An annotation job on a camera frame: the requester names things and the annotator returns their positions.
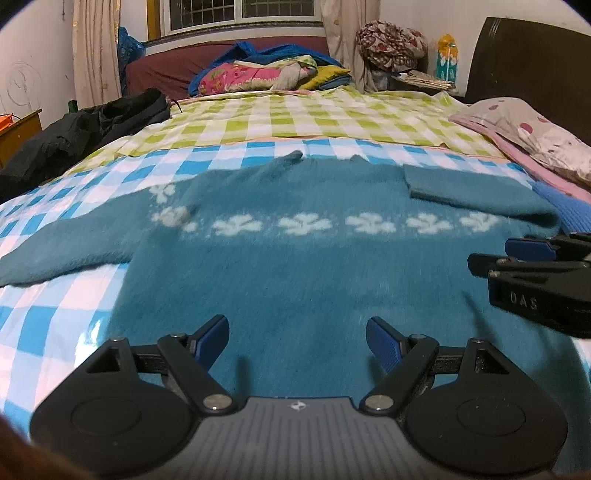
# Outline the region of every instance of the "sweater sleeve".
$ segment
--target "sweater sleeve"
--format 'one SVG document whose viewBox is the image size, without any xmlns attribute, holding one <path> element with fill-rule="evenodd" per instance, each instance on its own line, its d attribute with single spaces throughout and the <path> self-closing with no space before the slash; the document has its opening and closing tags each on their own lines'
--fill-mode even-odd
<svg viewBox="0 0 591 480">
<path fill-rule="evenodd" d="M 130 261 L 155 226 L 154 212 L 184 190 L 178 185 L 116 197 L 85 215 L 44 226 L 0 259 L 0 286 L 39 283 L 83 268 Z"/>
<path fill-rule="evenodd" d="M 445 168 L 404 166 L 411 198 L 519 218 L 558 231 L 556 208 L 518 181 Z"/>
</svg>

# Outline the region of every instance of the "screw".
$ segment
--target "screw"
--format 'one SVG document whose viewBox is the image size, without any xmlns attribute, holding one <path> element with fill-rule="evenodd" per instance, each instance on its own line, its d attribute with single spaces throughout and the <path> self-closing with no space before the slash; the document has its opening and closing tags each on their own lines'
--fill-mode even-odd
<svg viewBox="0 0 591 480">
<path fill-rule="evenodd" d="M 387 395 L 372 395 L 365 399 L 365 406 L 370 410 L 388 410 L 392 405 L 394 400 Z"/>
<path fill-rule="evenodd" d="M 232 405 L 232 399 L 227 395 L 216 393 L 205 397 L 203 399 L 203 405 L 205 405 L 206 408 L 209 408 L 209 410 L 223 410 Z"/>
</svg>

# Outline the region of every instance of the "white wall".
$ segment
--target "white wall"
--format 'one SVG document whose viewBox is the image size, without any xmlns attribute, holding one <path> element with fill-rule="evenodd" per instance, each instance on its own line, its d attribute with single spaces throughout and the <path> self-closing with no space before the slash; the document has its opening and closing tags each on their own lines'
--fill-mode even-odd
<svg viewBox="0 0 591 480">
<path fill-rule="evenodd" d="M 148 41 L 146 0 L 121 0 L 119 24 L 138 41 Z"/>
<path fill-rule="evenodd" d="M 35 0 L 0 31 L 0 113 L 42 108 L 46 127 L 68 111 L 74 93 L 73 0 Z"/>
<path fill-rule="evenodd" d="M 427 37 L 429 73 L 433 74 L 436 66 L 437 40 L 445 33 L 454 37 L 459 49 L 457 89 L 461 93 L 466 91 L 486 17 L 531 20 L 591 35 L 591 26 L 562 0 L 382 0 L 382 20 L 416 28 Z"/>
</svg>

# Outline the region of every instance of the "white flower pattern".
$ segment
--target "white flower pattern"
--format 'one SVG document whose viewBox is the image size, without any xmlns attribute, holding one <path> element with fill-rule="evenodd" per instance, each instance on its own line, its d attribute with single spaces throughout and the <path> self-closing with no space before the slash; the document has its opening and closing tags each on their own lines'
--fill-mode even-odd
<svg viewBox="0 0 591 480">
<path fill-rule="evenodd" d="M 284 228 L 287 235 L 307 235 L 312 230 L 328 230 L 332 222 L 328 218 L 320 218 L 317 213 L 298 213 L 293 218 L 283 217 L 277 225 Z"/>
<path fill-rule="evenodd" d="M 381 215 L 371 212 L 362 212 L 359 216 L 348 216 L 345 223 L 355 227 L 359 233 L 376 235 L 378 233 L 393 233 L 396 227 L 392 222 L 385 222 Z"/>
<path fill-rule="evenodd" d="M 194 231 L 197 230 L 197 227 L 198 227 L 197 222 L 185 223 L 185 225 L 183 225 L 183 231 L 185 231 L 187 233 L 193 233 Z"/>
<path fill-rule="evenodd" d="M 168 201 L 168 197 L 174 195 L 174 183 L 168 185 L 154 185 L 150 187 L 150 193 L 156 195 L 156 203 L 162 204 Z"/>
<path fill-rule="evenodd" d="M 153 222 L 160 222 L 164 226 L 178 227 L 189 220 L 189 211 L 186 207 L 166 207 L 162 212 L 152 215 Z"/>
<path fill-rule="evenodd" d="M 216 231 L 216 235 L 235 236 L 240 232 L 260 232 L 262 222 L 254 220 L 249 214 L 235 215 L 230 217 L 227 222 L 216 220 L 212 228 Z"/>
<path fill-rule="evenodd" d="M 434 235 L 443 230 L 452 230 L 452 224 L 446 220 L 439 220 L 437 215 L 432 213 L 419 213 L 416 218 L 407 218 L 407 225 L 416 228 L 418 233 Z"/>
<path fill-rule="evenodd" d="M 460 218 L 460 223 L 472 229 L 472 232 L 487 232 L 493 225 L 499 223 L 501 219 L 496 215 L 483 212 L 472 212 L 467 217 Z"/>
</svg>

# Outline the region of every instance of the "window frame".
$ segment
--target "window frame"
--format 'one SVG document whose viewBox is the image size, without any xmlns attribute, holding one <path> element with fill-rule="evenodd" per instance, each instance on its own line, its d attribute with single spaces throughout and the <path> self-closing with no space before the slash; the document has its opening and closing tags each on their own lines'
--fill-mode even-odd
<svg viewBox="0 0 591 480">
<path fill-rule="evenodd" d="M 242 18 L 242 0 L 234 0 L 234 20 L 225 20 L 222 22 L 213 22 L 205 25 L 194 25 L 193 27 L 179 28 L 178 30 L 171 30 L 170 28 L 170 2 L 171 0 L 160 0 L 160 28 L 162 37 L 169 35 L 176 35 L 179 33 L 205 30 L 211 27 L 223 27 L 227 25 L 242 25 L 247 27 L 249 24 L 260 22 L 319 22 L 322 20 L 320 16 L 320 0 L 314 0 L 314 16 L 305 17 L 302 15 L 282 15 L 274 17 L 251 17 Z"/>
</svg>

